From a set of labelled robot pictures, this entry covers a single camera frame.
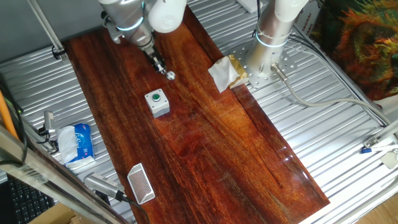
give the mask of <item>keyboard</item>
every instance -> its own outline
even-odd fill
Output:
[[[49,196],[21,182],[19,179],[9,175],[7,178],[18,224],[29,223],[54,205],[53,199]]]

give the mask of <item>orange object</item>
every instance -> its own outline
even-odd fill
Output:
[[[12,123],[10,111],[8,110],[6,101],[4,100],[4,97],[0,91],[0,113],[1,116],[4,120],[4,124],[6,125],[7,130],[17,139],[17,131],[15,130],[14,123]]]

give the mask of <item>green button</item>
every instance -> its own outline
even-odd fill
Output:
[[[155,102],[158,102],[158,101],[160,100],[160,95],[159,95],[159,94],[154,94],[154,95],[152,96],[152,99],[153,99]]]

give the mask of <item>blue connector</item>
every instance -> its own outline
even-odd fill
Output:
[[[362,152],[362,153],[372,152],[372,149],[362,149],[361,152]]]

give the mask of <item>corrugated metal surface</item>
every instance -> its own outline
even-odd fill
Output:
[[[15,100],[24,109],[24,116],[36,128],[44,123],[45,110],[54,112],[56,128],[86,123],[91,127],[95,162],[73,170],[80,180],[96,172],[119,182],[108,151],[70,62],[56,60],[46,48],[0,65]],[[60,154],[54,155],[61,160]],[[127,220],[133,221],[130,206],[110,198],[112,207]]]
[[[196,0],[188,4],[224,54],[252,40],[257,15],[248,14],[235,0]],[[288,53],[298,65],[298,71],[289,74],[289,79],[299,96],[310,101],[354,97],[354,87],[318,58],[296,50]],[[54,111],[58,128],[77,123],[91,126],[96,161],[74,170],[80,179],[97,172],[118,181],[70,63],[56,61],[47,48],[0,65],[0,72],[5,74],[16,100],[25,109],[25,117],[37,128],[44,122],[44,110]],[[248,84],[248,88],[331,201],[304,223],[335,222],[398,175],[397,168],[389,170],[381,164],[381,152],[359,153],[361,143],[380,130],[362,107],[340,103],[306,108],[295,102],[281,82],[270,82],[261,89]],[[111,200],[111,204],[125,218],[134,219],[126,203]]]

